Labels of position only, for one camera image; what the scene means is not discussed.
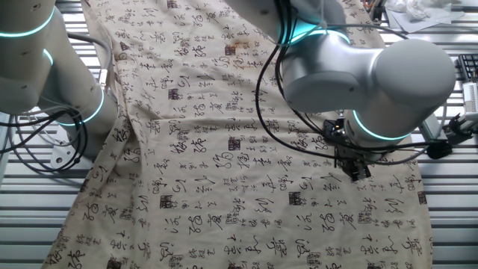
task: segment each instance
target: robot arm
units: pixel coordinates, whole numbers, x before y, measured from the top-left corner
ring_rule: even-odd
[[[278,14],[286,12],[283,1],[226,2],[282,43],[278,33],[284,30],[281,25],[287,24]],[[418,126],[426,125],[452,93],[455,67],[436,45],[402,40],[386,49],[355,48],[342,28],[316,27],[345,24],[344,11],[335,0],[290,3],[296,27],[281,62],[284,98],[291,108],[306,113],[345,110],[340,125],[348,142],[361,147],[396,145]],[[345,155],[354,158],[364,153],[352,150]],[[381,157],[367,156],[375,160]]]
[[[35,106],[56,106],[53,102],[72,106],[87,127],[85,155],[95,158],[117,107],[69,43],[55,0],[0,1],[0,51],[0,111],[21,114]],[[58,122],[75,137],[70,118]]]

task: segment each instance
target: black cable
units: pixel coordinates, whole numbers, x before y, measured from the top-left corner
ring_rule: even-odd
[[[277,11],[278,11],[278,14],[279,14],[279,18],[281,20],[281,24],[282,24],[282,28],[281,28],[281,33],[279,35],[279,40],[282,40],[283,37],[284,37],[284,23],[283,23],[283,17],[282,17],[282,9],[280,7],[280,4],[279,4],[279,1],[278,0],[275,0],[274,1],[276,3],[276,7],[277,7]],[[273,52],[271,53],[271,55],[269,56],[269,58],[267,59],[266,63],[264,64],[264,67],[262,67],[262,70],[261,70],[261,73],[259,74],[259,78],[258,78],[258,81],[257,81],[257,85],[256,85],[256,88],[255,88],[255,109],[257,111],[257,115],[258,115],[258,118],[259,118],[259,122],[261,122],[261,125],[262,127],[264,128],[264,130],[266,131],[266,133],[271,136],[272,139],[274,139],[275,141],[277,141],[278,143],[280,143],[281,145],[283,146],[286,146],[287,148],[289,149],[293,149],[293,150],[296,150],[298,152],[302,152],[302,153],[307,153],[307,154],[311,154],[311,155],[316,155],[316,156],[319,156],[319,157],[324,157],[324,158],[334,158],[334,159],[351,159],[351,158],[342,158],[342,157],[335,157],[335,156],[332,156],[332,155],[327,155],[327,154],[322,154],[322,153],[318,153],[318,152],[312,152],[312,151],[308,151],[308,150],[304,150],[304,149],[299,149],[295,146],[291,146],[289,144],[287,144],[286,142],[278,139],[270,130],[269,128],[267,127],[266,123],[264,122],[264,119],[262,118],[262,113],[261,113],[261,107],[259,105],[259,90],[261,89],[261,81],[262,81],[262,78],[264,77],[264,74],[266,72],[266,69],[267,67],[270,65],[270,62],[272,61],[272,59],[274,58],[274,56],[276,55],[277,51],[279,50],[279,47],[280,46],[276,46],[273,50]]]
[[[67,113],[67,110],[55,112],[55,113],[49,115],[48,117],[42,118],[41,120],[35,120],[35,121],[28,122],[28,123],[1,123],[0,122],[0,126],[6,126],[6,127],[33,126],[33,125],[36,125],[38,123],[44,123],[45,121],[51,120],[51,119],[53,119],[53,121],[55,121],[66,113]]]
[[[79,121],[75,121],[75,127],[77,129],[77,131],[79,131]],[[20,130],[20,127],[17,127],[17,131],[18,131],[18,134],[19,134],[19,138],[21,141],[23,141],[23,135],[21,133],[21,130]],[[77,147],[75,148],[75,152],[74,154],[72,155],[71,159],[65,164],[63,165],[62,167],[59,167],[59,168],[52,168],[52,167],[48,167],[46,165],[44,165],[40,160],[38,160],[38,158],[34,155],[34,153],[32,153],[30,151],[30,149],[25,145],[25,149],[26,151],[28,152],[28,154],[30,154],[30,156],[39,164],[41,165],[42,167],[45,168],[45,170],[41,170],[41,169],[38,169],[36,167],[32,167],[31,165],[27,164],[26,162],[24,162],[24,160],[22,159],[22,157],[19,156],[18,152],[16,151],[16,149],[14,149],[13,151],[15,152],[15,155],[17,156],[17,158],[24,164],[26,165],[28,168],[32,169],[33,171],[36,171],[36,172],[60,172],[60,171],[63,171],[63,170],[68,170],[70,169],[71,167],[73,167],[75,164],[78,163],[79,161],[79,158],[81,158],[81,154],[80,154],[80,157],[78,157],[78,160],[75,159],[76,155],[78,154],[79,152],[79,148],[80,148],[80,142],[81,142],[81,135],[79,135],[78,137],[80,137],[80,139],[78,139],[77,141]]]
[[[304,114],[305,114],[305,117],[307,118],[307,120],[308,120],[317,130],[319,130],[320,132],[323,132],[322,129],[321,129],[319,126],[317,126],[317,124],[315,124],[314,121],[311,120],[310,117],[308,117],[307,113],[304,113]]]
[[[76,131],[80,131],[80,127],[82,127],[82,131],[85,135],[85,141],[84,141],[84,145],[83,145],[83,148],[81,150],[81,152],[79,152],[79,149],[80,149],[80,145],[81,145],[81,133],[78,132],[78,136],[79,136],[79,139],[77,141],[77,147],[75,148],[75,152],[73,153],[71,159],[63,166],[59,167],[59,168],[52,168],[52,167],[48,167],[46,165],[44,165],[40,160],[38,160],[38,158],[34,155],[34,153],[32,153],[30,151],[30,149],[25,146],[25,149],[26,151],[28,152],[28,154],[30,154],[30,156],[39,164],[41,165],[43,168],[45,168],[44,170],[43,169],[39,169],[39,168],[36,168],[36,167],[33,167],[31,166],[30,164],[28,164],[21,156],[20,154],[16,151],[16,149],[13,150],[13,152],[15,153],[16,157],[28,168],[30,168],[31,170],[35,171],[35,172],[38,172],[38,173],[42,173],[42,172],[50,172],[50,173],[54,173],[54,172],[61,172],[61,171],[65,171],[65,170],[68,170],[68,169],[71,169],[73,166],[75,166],[81,159],[81,157],[83,156],[86,148],[87,148],[87,130],[86,130],[86,126],[85,124],[81,124],[81,117],[79,119],[77,119],[78,115],[75,115],[75,111],[74,110],[69,110],[69,112],[67,112],[71,118],[73,119],[73,121],[75,122],[75,127],[76,127]],[[23,142],[23,136],[22,136],[22,133],[19,129],[19,127],[17,127],[17,130],[18,130],[18,133],[19,133],[19,138],[20,140]]]
[[[37,135],[39,132],[41,132],[45,127],[47,127],[48,124],[50,123],[53,123],[55,120],[57,120],[58,118],[60,118],[61,116],[63,116],[66,112],[65,111],[59,111],[53,115],[51,115],[50,117],[47,117],[46,119],[50,118],[50,120],[42,125],[41,127],[39,127],[36,131],[34,131],[33,133],[31,133],[23,142],[21,143],[18,143],[16,145],[13,145],[11,142],[10,142],[10,147],[8,149],[3,149],[3,150],[0,150],[0,154],[3,154],[3,153],[6,153],[6,152],[10,152],[14,149],[18,149],[19,147],[21,146],[24,146],[27,142],[29,142],[35,135]],[[17,127],[17,126],[23,126],[24,124],[6,124],[6,126],[8,127]]]

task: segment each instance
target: beige fabric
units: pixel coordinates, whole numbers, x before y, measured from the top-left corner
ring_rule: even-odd
[[[348,23],[370,23],[358,0],[341,3]],[[416,163],[353,184],[269,138],[253,90],[273,44],[225,3],[83,5],[114,48],[119,118],[44,268],[431,268]],[[384,46],[375,30],[349,35]],[[333,153],[291,113],[272,67],[261,89],[278,137]]]

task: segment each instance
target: glowing cyan ring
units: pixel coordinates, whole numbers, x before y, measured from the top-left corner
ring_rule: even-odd
[[[298,35],[295,36],[295,37],[292,37],[291,42],[292,42],[292,43],[295,42],[295,41],[298,40],[299,38],[303,37],[304,34],[307,34],[307,32],[308,32],[308,31],[305,31],[305,32],[303,32],[303,33],[301,33],[301,34],[298,34]],[[335,35],[337,35],[337,36],[339,36],[339,37],[342,37],[343,39],[345,39],[345,40],[350,44],[350,39],[349,39],[349,37],[348,37],[347,35],[345,35],[344,33],[341,33],[341,32],[339,32],[339,31],[325,30],[325,29],[317,29],[317,30],[311,32],[311,33],[309,34],[309,36],[314,35],[314,34],[335,34]]]
[[[80,122],[80,124],[82,123],[85,123],[87,122],[88,120],[91,120],[93,119],[98,113],[99,111],[102,109],[102,106],[103,106],[103,102],[105,100],[105,92],[102,90],[102,101],[99,103],[99,106],[98,108],[96,109],[95,113],[91,114],[91,116],[89,116],[87,119],[83,120],[82,122]],[[62,126],[75,126],[74,123],[58,123]]]
[[[50,55],[50,52],[48,52],[46,49],[43,49],[43,53],[45,53],[46,57],[50,59],[50,63],[52,63],[52,66],[53,66],[53,58],[52,58],[52,55]]]
[[[373,137],[376,137],[376,138],[379,138],[379,139],[382,139],[382,140],[400,140],[400,139],[403,139],[405,137],[408,137],[410,134],[407,134],[407,135],[403,135],[402,137],[383,137],[381,135],[378,135],[378,134],[375,134],[373,133],[371,130],[365,128],[365,126],[361,123],[361,121],[359,120],[359,116],[357,116],[357,112],[356,111],[353,111],[353,116],[355,117],[358,125],[364,130],[366,131],[369,135],[373,136]]]
[[[35,34],[38,31],[40,31],[41,29],[45,28],[46,25],[48,25],[48,23],[52,20],[54,12],[55,12],[55,9],[53,9],[52,15],[50,15],[50,17],[46,20],[46,22],[44,22],[42,25],[38,26],[37,28],[35,28],[31,31],[23,32],[23,33],[15,33],[15,34],[0,33],[0,37],[26,37],[28,35]]]

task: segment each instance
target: wrinkled cloth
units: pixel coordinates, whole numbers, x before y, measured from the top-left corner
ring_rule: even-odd
[[[370,24],[359,0],[340,3],[348,23]],[[118,119],[43,268],[431,268],[416,162],[352,183],[333,160],[269,137],[253,92],[274,45],[223,1],[82,4],[114,49]],[[348,35],[385,46],[371,28]],[[333,155],[287,106],[273,66],[261,83],[271,132]]]

